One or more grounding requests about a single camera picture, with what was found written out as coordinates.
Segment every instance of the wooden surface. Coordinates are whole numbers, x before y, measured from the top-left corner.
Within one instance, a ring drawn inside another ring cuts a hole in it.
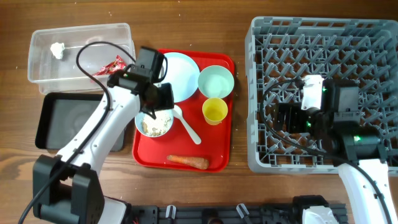
[[[108,156],[100,175],[105,195],[133,205],[236,205],[290,202],[320,194],[347,203],[337,175],[264,175],[247,164],[248,90],[244,37],[256,16],[373,18],[398,20],[397,1],[81,1],[9,0],[0,3],[0,223],[16,223],[32,198],[32,165],[41,154],[34,139],[44,96],[27,80],[33,31],[127,22],[135,46],[228,54],[239,79],[234,100],[231,159],[218,174],[149,169],[134,162],[129,125],[126,147]],[[398,178],[390,178],[398,204]],[[351,210],[350,220],[353,223]],[[43,223],[31,214],[26,223]]]

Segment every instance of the green cup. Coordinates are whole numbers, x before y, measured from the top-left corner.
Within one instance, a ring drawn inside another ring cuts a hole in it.
[[[199,74],[198,87],[207,98],[224,98],[234,88],[232,73],[219,65],[209,66]]]

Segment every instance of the wire grid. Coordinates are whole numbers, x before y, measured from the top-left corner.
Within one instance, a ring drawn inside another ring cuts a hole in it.
[[[391,40],[377,35],[379,29],[370,26],[374,24],[366,24],[365,29],[346,32],[348,35],[333,36],[289,35],[289,30],[281,30],[281,24],[283,21],[269,28],[268,34],[255,36],[259,121],[257,152],[260,161],[272,166],[305,164],[310,167],[330,162],[284,144],[266,131],[259,116],[260,101],[266,89],[274,83],[309,74],[320,74],[325,79],[354,80],[359,85],[361,125],[377,128],[387,150],[396,148],[398,112],[394,107],[397,106],[397,98],[389,94],[394,89],[389,72],[397,66],[398,61],[396,47],[387,44]],[[272,107],[277,102],[298,103],[301,102],[301,97],[294,83],[272,89],[264,99],[264,111],[270,125],[272,126]],[[309,133],[289,134],[279,131],[279,134],[293,142],[323,151],[320,142],[310,139]]]

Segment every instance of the gray plastic basket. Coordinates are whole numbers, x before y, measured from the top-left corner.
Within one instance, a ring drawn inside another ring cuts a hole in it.
[[[248,78],[248,164],[253,172],[337,173],[331,161],[311,156],[275,138],[259,116],[263,92],[273,83],[308,74],[355,80],[360,87],[361,125],[377,127],[388,153],[398,150],[398,23],[387,20],[256,17],[245,38]],[[273,89],[265,99],[300,102],[294,84]],[[323,150],[308,133],[283,135],[312,149]],[[389,174],[398,175],[389,161]]]

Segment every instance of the spoon handle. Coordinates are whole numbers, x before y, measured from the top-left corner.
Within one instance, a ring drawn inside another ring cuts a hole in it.
[[[201,139],[199,138],[199,135],[191,128],[191,126],[189,126],[185,119],[181,118],[180,121],[184,125],[185,129],[188,131],[188,134],[191,136],[193,142],[195,144],[200,144]]]

